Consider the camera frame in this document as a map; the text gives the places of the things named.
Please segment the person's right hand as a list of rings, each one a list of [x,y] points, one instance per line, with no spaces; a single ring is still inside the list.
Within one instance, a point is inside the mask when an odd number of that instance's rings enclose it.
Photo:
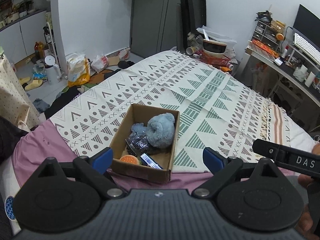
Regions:
[[[313,179],[310,176],[300,174],[298,176],[298,183],[300,186],[307,188],[313,183]],[[301,233],[306,239],[319,240],[319,237],[313,233],[313,219],[310,215],[309,204],[306,204],[304,211],[298,221],[296,230]]]

